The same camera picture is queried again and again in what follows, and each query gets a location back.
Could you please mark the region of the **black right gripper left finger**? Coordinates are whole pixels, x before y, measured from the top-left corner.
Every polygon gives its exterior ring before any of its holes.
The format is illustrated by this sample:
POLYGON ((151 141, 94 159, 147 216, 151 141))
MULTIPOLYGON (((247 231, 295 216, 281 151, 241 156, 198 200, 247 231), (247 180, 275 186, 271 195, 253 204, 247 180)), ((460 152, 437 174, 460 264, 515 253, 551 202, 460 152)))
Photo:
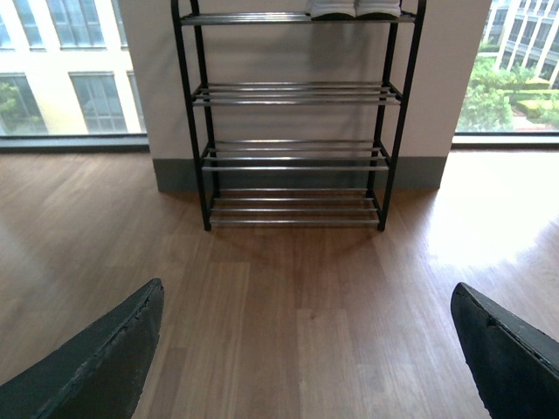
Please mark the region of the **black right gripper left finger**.
POLYGON ((149 280, 1 387, 3 418, 130 418, 160 337, 164 288, 149 280))

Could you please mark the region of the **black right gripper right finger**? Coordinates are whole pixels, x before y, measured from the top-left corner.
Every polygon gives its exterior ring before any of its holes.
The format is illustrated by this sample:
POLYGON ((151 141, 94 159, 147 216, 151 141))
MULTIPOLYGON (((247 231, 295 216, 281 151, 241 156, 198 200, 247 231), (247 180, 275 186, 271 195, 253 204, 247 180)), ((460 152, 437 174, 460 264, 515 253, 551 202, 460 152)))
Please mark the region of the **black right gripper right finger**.
POLYGON ((470 285, 451 314, 480 399, 492 418, 558 417, 558 342, 470 285))

